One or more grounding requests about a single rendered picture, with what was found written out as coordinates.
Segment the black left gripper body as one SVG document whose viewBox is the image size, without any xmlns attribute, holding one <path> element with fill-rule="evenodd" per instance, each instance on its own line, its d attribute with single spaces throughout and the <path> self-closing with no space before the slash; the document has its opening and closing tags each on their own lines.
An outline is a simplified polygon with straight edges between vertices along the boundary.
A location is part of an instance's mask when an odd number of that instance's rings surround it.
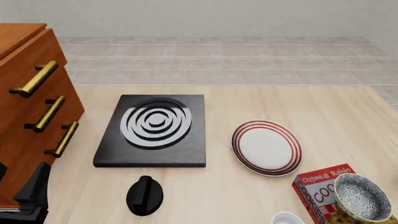
<svg viewBox="0 0 398 224">
<path fill-rule="evenodd" d="M 4 207 L 0 208 L 0 224 L 44 224 L 48 212 L 48 207 Z"/>
</svg>

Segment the flat black stove plate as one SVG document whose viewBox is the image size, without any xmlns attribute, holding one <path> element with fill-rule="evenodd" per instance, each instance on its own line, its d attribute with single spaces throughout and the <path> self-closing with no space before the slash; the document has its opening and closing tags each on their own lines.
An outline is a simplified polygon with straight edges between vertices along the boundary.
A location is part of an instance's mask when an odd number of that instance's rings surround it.
<svg viewBox="0 0 398 224">
<path fill-rule="evenodd" d="M 121 95 L 95 167 L 205 167 L 203 95 Z"/>
</svg>

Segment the white plate with red rings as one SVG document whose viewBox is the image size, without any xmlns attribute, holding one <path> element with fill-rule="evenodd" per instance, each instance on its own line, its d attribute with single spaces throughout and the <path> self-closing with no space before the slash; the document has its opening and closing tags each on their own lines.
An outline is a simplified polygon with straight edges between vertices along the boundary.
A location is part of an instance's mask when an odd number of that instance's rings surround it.
<svg viewBox="0 0 398 224">
<path fill-rule="evenodd" d="M 266 177 L 290 175 L 303 163 L 299 140 L 287 128 L 272 121 L 240 124 L 231 136 L 230 145 L 244 167 Z"/>
</svg>

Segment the small white bowl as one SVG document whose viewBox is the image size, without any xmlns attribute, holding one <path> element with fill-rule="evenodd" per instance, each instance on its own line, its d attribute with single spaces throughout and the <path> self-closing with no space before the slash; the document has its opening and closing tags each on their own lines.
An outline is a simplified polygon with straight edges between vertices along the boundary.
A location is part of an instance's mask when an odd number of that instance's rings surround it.
<svg viewBox="0 0 398 224">
<path fill-rule="evenodd" d="M 278 212 L 270 221 L 270 224 L 305 224 L 296 214 L 291 212 Z"/>
</svg>

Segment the red cookies box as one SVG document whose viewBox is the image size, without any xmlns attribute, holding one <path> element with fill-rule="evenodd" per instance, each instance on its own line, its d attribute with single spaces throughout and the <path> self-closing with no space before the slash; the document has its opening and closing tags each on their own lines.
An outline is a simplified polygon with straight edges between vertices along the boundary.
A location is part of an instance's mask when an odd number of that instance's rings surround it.
<svg viewBox="0 0 398 224">
<path fill-rule="evenodd" d="M 292 187 L 315 224 L 398 224 L 392 215 L 385 222 L 361 222 L 346 214 L 336 203 L 334 182 L 342 174 L 355 171 L 348 165 L 327 167 L 296 176 Z"/>
</svg>

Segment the black patterned bowl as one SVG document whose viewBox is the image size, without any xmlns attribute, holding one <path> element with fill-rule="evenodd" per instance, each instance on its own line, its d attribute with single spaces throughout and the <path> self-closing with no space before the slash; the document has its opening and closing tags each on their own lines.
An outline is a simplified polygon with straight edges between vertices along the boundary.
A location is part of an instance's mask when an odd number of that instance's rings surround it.
<svg viewBox="0 0 398 224">
<path fill-rule="evenodd" d="M 352 173 L 339 175 L 334 189 L 338 206 L 355 220 L 380 223 L 392 216 L 388 196 L 365 177 Z"/>
</svg>

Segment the wooden drawer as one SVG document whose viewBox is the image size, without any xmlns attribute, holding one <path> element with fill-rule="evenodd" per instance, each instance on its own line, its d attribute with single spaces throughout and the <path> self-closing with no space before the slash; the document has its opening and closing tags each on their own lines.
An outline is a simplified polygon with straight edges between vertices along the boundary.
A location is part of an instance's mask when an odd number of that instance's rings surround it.
<svg viewBox="0 0 398 224">
<path fill-rule="evenodd" d="M 7 167 L 0 180 L 0 205 L 13 207 L 17 203 L 14 195 L 28 181 L 38 164 L 52 164 L 55 160 L 46 150 L 54 150 L 62 141 L 67 129 L 63 125 L 78 121 L 84 113 L 80 101 L 66 101 L 43 132 L 24 128 L 34 124 L 44 115 L 49 105 L 41 102 L 36 109 L 23 111 L 9 126 L 0 130 L 0 163 Z"/>
<path fill-rule="evenodd" d="M 70 95 L 68 97 L 65 97 L 65 102 L 66 101 L 69 101 L 69 102 L 71 102 L 71 101 L 80 101 L 74 86 L 73 86 L 73 93 L 70 93 Z M 38 108 L 38 106 L 39 106 L 38 103 L 34 103 L 34 104 L 31 104 L 31 105 L 33 106 L 32 107 L 33 110 Z M 8 114 L 1 114 L 0 113 L 0 130 L 3 130 L 4 128 L 9 126 L 10 123 L 13 122 L 14 120 L 16 120 L 16 117 L 21 115 L 23 111 L 27 111 L 29 109 L 31 109 L 31 108 L 24 108 L 22 111 L 16 111 L 16 112 L 13 112 L 13 113 L 8 113 Z"/>
<path fill-rule="evenodd" d="M 9 89 L 23 87 L 38 70 L 36 65 L 46 65 L 56 61 L 58 68 L 29 98 L 10 94 Z M 0 60 L 0 113 L 8 114 L 32 108 L 31 104 L 58 96 L 68 97 L 73 93 L 73 85 L 64 66 L 67 60 L 52 29 L 40 31 L 35 37 L 22 44 Z"/>
</svg>

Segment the round black stove knob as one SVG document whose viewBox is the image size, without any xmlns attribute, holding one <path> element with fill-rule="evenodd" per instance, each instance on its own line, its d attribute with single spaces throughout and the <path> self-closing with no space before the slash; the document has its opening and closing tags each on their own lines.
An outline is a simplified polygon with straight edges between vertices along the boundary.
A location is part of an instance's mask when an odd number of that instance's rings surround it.
<svg viewBox="0 0 398 224">
<path fill-rule="evenodd" d="M 164 199 L 162 186 L 148 175 L 143 175 L 128 190 L 128 209 L 137 216 L 148 216 L 160 208 Z"/>
</svg>

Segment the wooden cabinet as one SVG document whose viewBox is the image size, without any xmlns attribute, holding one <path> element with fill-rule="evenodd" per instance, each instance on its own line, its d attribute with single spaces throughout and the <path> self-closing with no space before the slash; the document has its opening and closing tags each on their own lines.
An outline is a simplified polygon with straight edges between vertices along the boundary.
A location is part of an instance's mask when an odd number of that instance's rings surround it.
<svg viewBox="0 0 398 224">
<path fill-rule="evenodd" d="M 0 60 L 45 29 L 46 24 L 0 24 Z"/>
</svg>

